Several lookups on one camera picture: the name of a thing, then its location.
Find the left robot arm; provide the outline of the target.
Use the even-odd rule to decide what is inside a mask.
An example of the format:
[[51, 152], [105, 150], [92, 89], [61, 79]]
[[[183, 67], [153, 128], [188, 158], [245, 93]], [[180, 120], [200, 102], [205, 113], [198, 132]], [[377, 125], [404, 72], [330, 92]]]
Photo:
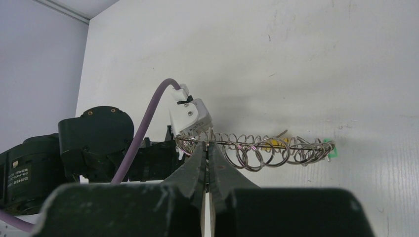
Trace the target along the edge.
[[58, 132], [35, 136], [0, 156], [0, 208], [11, 215], [39, 213], [57, 187], [109, 183], [134, 137], [131, 117], [111, 106], [98, 106], [58, 123]]

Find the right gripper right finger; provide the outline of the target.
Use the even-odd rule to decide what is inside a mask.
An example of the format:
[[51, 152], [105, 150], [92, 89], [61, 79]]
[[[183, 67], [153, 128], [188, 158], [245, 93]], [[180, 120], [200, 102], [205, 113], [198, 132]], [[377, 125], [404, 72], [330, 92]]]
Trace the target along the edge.
[[238, 237], [244, 219], [249, 216], [244, 194], [258, 190], [259, 186], [233, 167], [215, 142], [209, 142], [208, 161], [211, 235]]

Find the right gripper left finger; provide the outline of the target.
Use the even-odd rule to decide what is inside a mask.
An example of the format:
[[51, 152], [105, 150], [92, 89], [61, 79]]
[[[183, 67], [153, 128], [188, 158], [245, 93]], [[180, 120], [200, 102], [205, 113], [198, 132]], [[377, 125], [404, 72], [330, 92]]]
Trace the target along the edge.
[[163, 181], [168, 191], [167, 237], [202, 237], [205, 230], [206, 146], [200, 142], [194, 152]]

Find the metal disc with keyrings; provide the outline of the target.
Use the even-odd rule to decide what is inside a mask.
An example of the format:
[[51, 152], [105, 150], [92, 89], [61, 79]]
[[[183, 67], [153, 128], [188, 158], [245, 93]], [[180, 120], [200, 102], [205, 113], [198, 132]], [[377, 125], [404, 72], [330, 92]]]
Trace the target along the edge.
[[[268, 140], [279, 140], [285, 148], [271, 152], [262, 151], [262, 144]], [[327, 161], [327, 148], [323, 140], [309, 141], [300, 136], [288, 136], [284, 130], [278, 135], [246, 135], [215, 132], [213, 129], [202, 131], [195, 136], [180, 134], [174, 138], [177, 148], [186, 156], [191, 156], [196, 145], [203, 142], [217, 143], [228, 162], [236, 169], [259, 172], [264, 167], [277, 168], [283, 165], [308, 166], [323, 160]]]

